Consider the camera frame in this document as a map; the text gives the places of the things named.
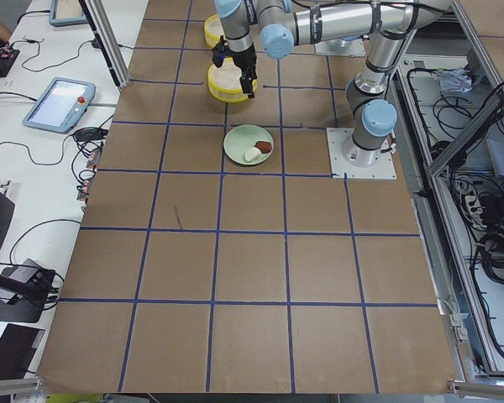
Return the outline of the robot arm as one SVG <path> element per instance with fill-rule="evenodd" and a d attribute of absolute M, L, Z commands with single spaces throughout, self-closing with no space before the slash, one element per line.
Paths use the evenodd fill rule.
<path fill-rule="evenodd" d="M 250 28 L 258 25 L 260 42 L 272 59 L 288 56 L 295 47 L 331 39 L 367 35 L 370 53 L 363 69 L 349 82 L 346 99 L 355 128 L 342 145 L 342 156 L 351 165 L 368 168 L 381 153 L 393 131 L 396 109 L 386 100 L 391 75 L 411 41 L 411 33 L 446 14 L 449 1 L 337 1 L 306 6 L 299 12 L 290 1 L 217 1 L 215 8 L 223 37 L 213 48 L 213 63 L 221 66 L 227 56 L 241 70 L 243 93 L 255 95 L 256 51 Z"/>

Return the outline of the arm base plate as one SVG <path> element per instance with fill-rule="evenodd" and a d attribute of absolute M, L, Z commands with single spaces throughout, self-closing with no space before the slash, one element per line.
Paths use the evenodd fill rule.
<path fill-rule="evenodd" d="M 328 153 L 334 179 L 393 181 L 396 171 L 385 139 L 379 149 L 363 150 L 354 142 L 352 128 L 327 128 Z"/>
<path fill-rule="evenodd" d="M 361 36 L 328 39 L 314 45 L 316 55 L 365 57 L 365 47 Z"/>

